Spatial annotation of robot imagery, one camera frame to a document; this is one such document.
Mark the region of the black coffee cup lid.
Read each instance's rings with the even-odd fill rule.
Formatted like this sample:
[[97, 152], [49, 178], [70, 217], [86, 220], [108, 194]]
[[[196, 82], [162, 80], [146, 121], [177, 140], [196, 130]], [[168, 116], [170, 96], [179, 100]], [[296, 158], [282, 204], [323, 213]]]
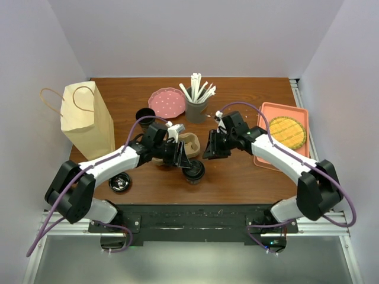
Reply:
[[194, 173], [204, 172], [205, 174], [205, 166], [201, 161], [191, 160], [190, 162], [191, 162], [191, 168], [190, 169], [182, 168], [182, 173], [183, 172], [194, 172]]

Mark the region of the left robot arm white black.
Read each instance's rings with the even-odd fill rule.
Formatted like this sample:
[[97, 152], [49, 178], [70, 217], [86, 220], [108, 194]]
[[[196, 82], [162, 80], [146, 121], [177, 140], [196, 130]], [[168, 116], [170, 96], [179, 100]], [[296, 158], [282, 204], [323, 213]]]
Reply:
[[110, 201], [94, 198], [95, 189], [153, 158], [189, 169], [191, 163], [185, 154], [184, 143], [179, 140], [184, 129], [183, 124], [154, 122], [145, 133], [110, 154], [80, 164], [71, 160], [65, 162], [48, 188], [45, 201], [71, 224], [86, 218], [101, 222], [109, 232], [118, 231], [123, 224], [119, 209]]

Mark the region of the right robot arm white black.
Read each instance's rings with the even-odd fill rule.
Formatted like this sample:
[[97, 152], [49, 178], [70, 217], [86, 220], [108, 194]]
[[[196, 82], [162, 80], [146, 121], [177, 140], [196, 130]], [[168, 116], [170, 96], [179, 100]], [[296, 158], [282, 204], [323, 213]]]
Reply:
[[343, 199], [331, 162], [306, 158], [271, 138], [263, 128], [249, 128], [237, 111], [227, 115], [218, 111], [215, 119], [218, 127], [209, 132], [204, 159], [224, 159], [239, 149], [268, 161], [297, 185], [296, 196], [276, 202], [264, 217], [268, 231], [276, 233], [295, 218], [317, 221]]

